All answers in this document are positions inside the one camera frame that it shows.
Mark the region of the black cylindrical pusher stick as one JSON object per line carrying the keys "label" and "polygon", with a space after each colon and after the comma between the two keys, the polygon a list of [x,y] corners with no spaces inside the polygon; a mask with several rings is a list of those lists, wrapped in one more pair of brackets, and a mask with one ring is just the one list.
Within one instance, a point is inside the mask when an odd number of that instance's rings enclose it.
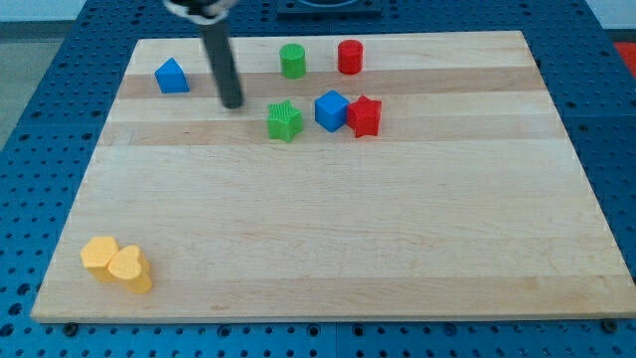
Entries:
{"label": "black cylindrical pusher stick", "polygon": [[243,92],[225,20],[199,26],[218,94],[225,108],[243,105]]}

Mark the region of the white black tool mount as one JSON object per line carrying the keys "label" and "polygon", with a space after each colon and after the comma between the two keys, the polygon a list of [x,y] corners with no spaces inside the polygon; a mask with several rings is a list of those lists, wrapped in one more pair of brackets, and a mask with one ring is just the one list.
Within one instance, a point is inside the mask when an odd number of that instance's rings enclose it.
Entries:
{"label": "white black tool mount", "polygon": [[238,0],[163,0],[172,14],[194,24],[217,24],[225,20]]}

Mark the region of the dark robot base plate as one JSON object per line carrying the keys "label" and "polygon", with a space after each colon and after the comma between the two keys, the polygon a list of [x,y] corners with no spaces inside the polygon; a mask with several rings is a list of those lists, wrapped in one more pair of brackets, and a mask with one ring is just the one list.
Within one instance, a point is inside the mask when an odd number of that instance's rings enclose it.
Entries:
{"label": "dark robot base plate", "polygon": [[274,0],[278,17],[300,15],[379,15],[383,0]]}

